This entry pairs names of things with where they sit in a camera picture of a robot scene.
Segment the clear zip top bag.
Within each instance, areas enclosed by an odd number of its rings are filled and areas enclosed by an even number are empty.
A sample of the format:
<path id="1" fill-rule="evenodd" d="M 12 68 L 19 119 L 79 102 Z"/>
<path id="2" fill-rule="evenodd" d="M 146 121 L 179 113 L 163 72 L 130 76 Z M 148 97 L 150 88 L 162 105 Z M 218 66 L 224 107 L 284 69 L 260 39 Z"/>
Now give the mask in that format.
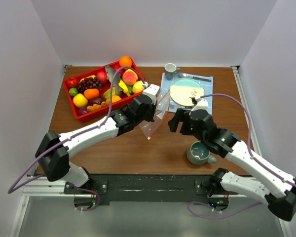
<path id="1" fill-rule="evenodd" d="M 170 95 L 169 91 L 160 93 L 156 101 L 156 109 L 153 114 L 154 121 L 143 121 L 139 124 L 140 129 L 148 140 L 151 139 L 153 134 L 157 129 L 162 125 L 165 120 L 165 117 L 169 111 L 170 106 Z"/>

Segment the orange pretzel snack toy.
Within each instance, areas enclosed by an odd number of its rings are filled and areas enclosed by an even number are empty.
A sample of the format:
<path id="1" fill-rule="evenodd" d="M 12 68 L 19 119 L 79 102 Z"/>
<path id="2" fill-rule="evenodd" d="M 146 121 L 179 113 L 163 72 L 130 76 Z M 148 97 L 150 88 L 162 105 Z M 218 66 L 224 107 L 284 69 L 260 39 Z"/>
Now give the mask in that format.
<path id="1" fill-rule="evenodd" d="M 87 110 L 87 112 L 91 112 L 91 111 L 98 110 L 102 107 L 105 107 L 106 105 L 107 105 L 106 102 L 103 101 L 101 104 L 93 104 L 92 106 L 91 105 L 87 106 L 86 110 Z"/>

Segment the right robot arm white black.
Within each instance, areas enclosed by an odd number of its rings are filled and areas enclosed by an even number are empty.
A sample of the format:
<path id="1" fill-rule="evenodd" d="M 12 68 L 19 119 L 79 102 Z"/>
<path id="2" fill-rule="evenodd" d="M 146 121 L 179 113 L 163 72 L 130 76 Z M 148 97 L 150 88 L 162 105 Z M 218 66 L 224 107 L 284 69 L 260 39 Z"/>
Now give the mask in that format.
<path id="1" fill-rule="evenodd" d="M 217 169 L 204 184 L 211 193 L 238 193 L 265 204 L 276 217 L 291 221 L 296 213 L 296 177 L 276 168 L 253 152 L 239 136 L 218 128 L 206 110 L 178 109 L 168 122 L 171 132 L 192 135 L 211 153 L 243 168 L 253 179 L 241 177 L 223 168 Z"/>

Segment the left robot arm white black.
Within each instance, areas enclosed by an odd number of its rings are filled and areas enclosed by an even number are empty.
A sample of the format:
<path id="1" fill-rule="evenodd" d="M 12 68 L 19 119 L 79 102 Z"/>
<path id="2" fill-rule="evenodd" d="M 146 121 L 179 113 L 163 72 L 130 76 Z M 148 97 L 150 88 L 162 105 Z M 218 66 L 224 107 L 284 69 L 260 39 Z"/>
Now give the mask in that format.
<path id="1" fill-rule="evenodd" d="M 85 168 L 70 162 L 70 158 L 101 141 L 132 131 L 141 122 L 153 121 L 156 96 L 140 94 L 133 101 L 114 110 L 108 116 L 81 129 L 56 134 L 50 131 L 43 137 L 35 157 L 48 181 L 65 180 L 82 194 L 92 189 Z"/>

